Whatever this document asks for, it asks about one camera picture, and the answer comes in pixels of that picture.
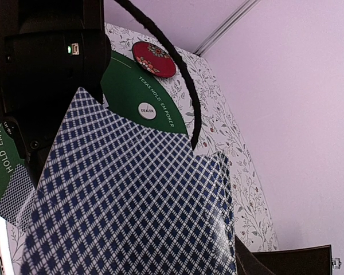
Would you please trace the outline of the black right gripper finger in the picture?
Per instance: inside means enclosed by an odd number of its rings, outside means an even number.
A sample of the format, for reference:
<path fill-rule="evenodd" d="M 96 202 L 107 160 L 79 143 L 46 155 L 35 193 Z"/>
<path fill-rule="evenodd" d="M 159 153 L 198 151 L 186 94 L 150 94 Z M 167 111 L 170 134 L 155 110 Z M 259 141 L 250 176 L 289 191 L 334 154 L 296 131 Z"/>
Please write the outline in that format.
<path fill-rule="evenodd" d="M 241 242 L 235 238 L 235 255 L 238 275 L 274 275 Z"/>

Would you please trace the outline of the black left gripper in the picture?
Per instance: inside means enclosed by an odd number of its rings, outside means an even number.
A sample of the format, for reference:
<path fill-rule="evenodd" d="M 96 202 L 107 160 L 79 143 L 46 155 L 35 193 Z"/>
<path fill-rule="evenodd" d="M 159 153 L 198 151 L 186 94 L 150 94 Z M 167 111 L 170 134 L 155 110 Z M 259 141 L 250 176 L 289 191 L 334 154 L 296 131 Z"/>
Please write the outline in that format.
<path fill-rule="evenodd" d="M 110 60 L 103 1 L 0 1 L 0 122 L 34 183 L 77 90 L 103 101 Z"/>

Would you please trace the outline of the dealt cards bottom pile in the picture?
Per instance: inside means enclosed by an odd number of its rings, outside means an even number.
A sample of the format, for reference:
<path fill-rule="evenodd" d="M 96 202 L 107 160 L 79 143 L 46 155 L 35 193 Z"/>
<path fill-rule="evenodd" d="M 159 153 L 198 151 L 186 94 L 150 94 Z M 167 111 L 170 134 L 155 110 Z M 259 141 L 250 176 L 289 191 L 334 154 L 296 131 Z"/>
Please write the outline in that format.
<path fill-rule="evenodd" d="M 36 191 L 25 166 L 18 164 L 0 200 L 0 216 L 25 232 L 30 221 Z"/>

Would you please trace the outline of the blue playing card deck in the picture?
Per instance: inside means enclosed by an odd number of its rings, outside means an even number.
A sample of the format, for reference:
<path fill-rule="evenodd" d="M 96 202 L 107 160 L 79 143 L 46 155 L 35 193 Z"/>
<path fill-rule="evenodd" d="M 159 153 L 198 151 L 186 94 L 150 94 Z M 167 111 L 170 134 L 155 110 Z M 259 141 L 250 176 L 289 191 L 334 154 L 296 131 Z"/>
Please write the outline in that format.
<path fill-rule="evenodd" d="M 235 274 L 229 159 L 79 88 L 37 188 L 21 274 Z"/>

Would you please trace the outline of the white dealer button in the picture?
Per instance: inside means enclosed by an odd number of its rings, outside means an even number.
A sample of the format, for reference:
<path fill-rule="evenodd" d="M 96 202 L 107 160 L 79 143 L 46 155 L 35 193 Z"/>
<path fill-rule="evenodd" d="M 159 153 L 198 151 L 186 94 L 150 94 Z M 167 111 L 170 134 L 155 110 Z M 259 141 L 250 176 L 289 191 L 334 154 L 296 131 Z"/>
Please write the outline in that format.
<path fill-rule="evenodd" d="M 138 112 L 146 120 L 153 120 L 156 118 L 157 113 L 155 108 L 147 103 L 147 102 L 142 102 L 138 106 Z"/>

